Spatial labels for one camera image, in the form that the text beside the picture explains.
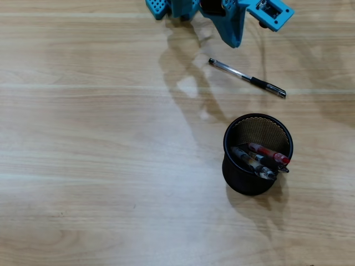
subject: black pen grip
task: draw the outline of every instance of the black pen grip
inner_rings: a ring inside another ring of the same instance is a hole
[[[255,86],[258,86],[261,89],[264,89],[264,90],[267,90],[267,91],[269,91],[271,93],[274,93],[274,94],[278,95],[281,98],[286,98],[286,92],[283,89],[281,89],[281,88],[279,88],[279,87],[277,87],[275,85],[272,85],[272,84],[270,84],[268,82],[265,82],[265,81],[262,81],[260,79],[252,77],[250,79],[250,83],[255,85]]]
[[[255,85],[255,86],[258,86],[261,89],[266,89],[266,86],[268,85],[267,82],[262,81],[262,80],[257,79],[257,78],[254,78],[254,77],[251,78],[250,83]]]

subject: pen holder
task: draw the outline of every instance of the pen holder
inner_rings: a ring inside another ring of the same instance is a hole
[[[254,142],[270,150],[280,152],[291,159],[292,137],[277,119],[264,114],[248,114],[236,119],[224,136],[223,176],[235,191],[245,195],[259,195],[272,187],[274,181],[256,176],[248,166],[238,159],[231,147]]]

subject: red pen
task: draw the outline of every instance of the red pen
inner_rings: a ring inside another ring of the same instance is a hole
[[[284,165],[290,163],[290,159],[287,158],[287,156],[285,156],[279,152],[269,150],[259,144],[249,143],[248,147],[251,151],[261,154],[261,155],[268,156],[268,157],[274,159],[276,162],[282,163]]]

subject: teal robot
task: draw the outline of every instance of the teal robot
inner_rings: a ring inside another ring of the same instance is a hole
[[[248,11],[263,28],[277,32],[295,13],[280,0],[145,0],[155,19],[167,13],[174,18],[190,20],[200,11],[213,21],[222,40],[232,48],[242,41],[245,12]]]

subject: black pen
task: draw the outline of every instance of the black pen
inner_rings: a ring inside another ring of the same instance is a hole
[[[217,68],[220,68],[224,71],[227,71],[228,73],[233,74],[234,76],[237,76],[240,79],[246,80],[246,81],[250,82],[251,84],[258,86],[261,89],[264,89],[264,90],[267,90],[271,93],[274,93],[281,98],[286,98],[286,92],[283,89],[281,89],[275,85],[272,85],[268,82],[254,78],[253,76],[245,75],[242,72],[239,72],[238,70],[235,70],[235,69],[231,68],[230,66],[223,64],[215,59],[210,58],[209,63]]]

